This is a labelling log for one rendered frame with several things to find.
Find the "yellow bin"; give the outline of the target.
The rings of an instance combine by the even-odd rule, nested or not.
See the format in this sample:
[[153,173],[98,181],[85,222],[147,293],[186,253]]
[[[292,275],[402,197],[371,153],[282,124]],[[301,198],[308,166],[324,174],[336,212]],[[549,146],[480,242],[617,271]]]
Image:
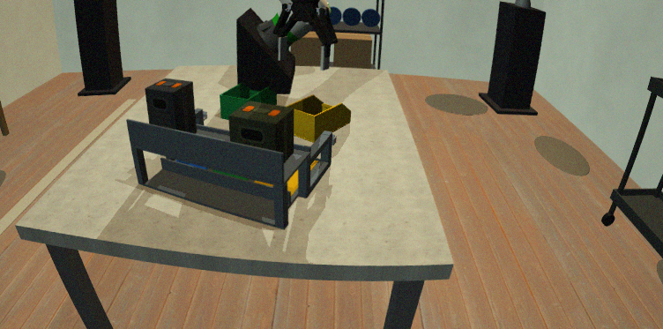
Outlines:
[[313,94],[287,107],[294,108],[294,136],[313,143],[324,131],[335,132],[351,122],[351,110],[344,104],[333,107]]

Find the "green bin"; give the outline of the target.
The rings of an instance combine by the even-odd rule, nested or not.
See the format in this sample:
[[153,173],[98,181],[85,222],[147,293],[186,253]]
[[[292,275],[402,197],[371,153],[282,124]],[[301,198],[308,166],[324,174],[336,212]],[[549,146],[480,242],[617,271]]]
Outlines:
[[266,87],[264,90],[258,92],[250,90],[243,83],[234,86],[233,88],[227,90],[225,93],[220,94],[221,118],[228,120],[228,115],[236,111],[239,107],[248,101],[276,105],[277,94],[270,87]]

